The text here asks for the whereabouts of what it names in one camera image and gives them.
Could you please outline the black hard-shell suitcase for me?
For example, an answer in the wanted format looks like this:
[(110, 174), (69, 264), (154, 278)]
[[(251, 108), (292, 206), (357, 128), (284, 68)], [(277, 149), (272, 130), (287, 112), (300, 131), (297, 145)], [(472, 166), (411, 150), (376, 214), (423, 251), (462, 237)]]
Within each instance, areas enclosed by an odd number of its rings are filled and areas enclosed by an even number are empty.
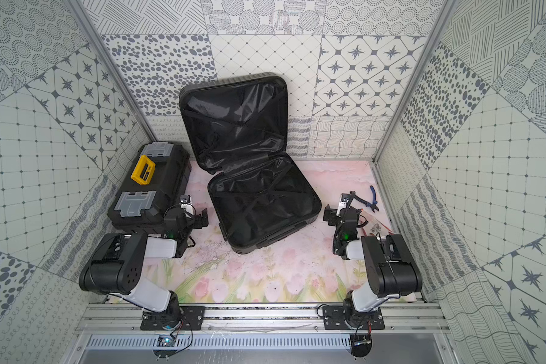
[(271, 72), (182, 88), (180, 114), (222, 236), (237, 254), (314, 223), (322, 202), (287, 152), (288, 85)]

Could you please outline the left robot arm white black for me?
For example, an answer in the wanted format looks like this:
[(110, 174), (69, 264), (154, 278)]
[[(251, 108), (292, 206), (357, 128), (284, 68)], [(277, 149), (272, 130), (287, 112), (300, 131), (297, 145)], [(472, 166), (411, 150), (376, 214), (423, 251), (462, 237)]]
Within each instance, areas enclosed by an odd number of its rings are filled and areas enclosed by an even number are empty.
[(104, 235), (80, 273), (80, 289), (119, 297), (169, 328), (180, 324), (177, 294), (145, 278), (143, 266), (147, 259), (179, 259), (195, 246), (191, 232), (209, 225), (208, 210), (197, 214), (191, 204), (182, 204), (168, 210), (168, 224), (172, 229), (163, 238), (145, 232)]

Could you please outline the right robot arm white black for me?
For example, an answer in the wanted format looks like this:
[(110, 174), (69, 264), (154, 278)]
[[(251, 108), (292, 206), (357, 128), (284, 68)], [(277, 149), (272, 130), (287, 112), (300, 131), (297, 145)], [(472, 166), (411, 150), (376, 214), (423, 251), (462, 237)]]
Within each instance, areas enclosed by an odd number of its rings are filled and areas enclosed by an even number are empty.
[(373, 314), (388, 300), (400, 299), (423, 289), (418, 265), (400, 234), (359, 236), (364, 227), (359, 220), (362, 211), (344, 206), (326, 206), (323, 221), (335, 228), (332, 250), (344, 260), (364, 263), (366, 283), (348, 292), (344, 299), (344, 316), (352, 320), (358, 315)]

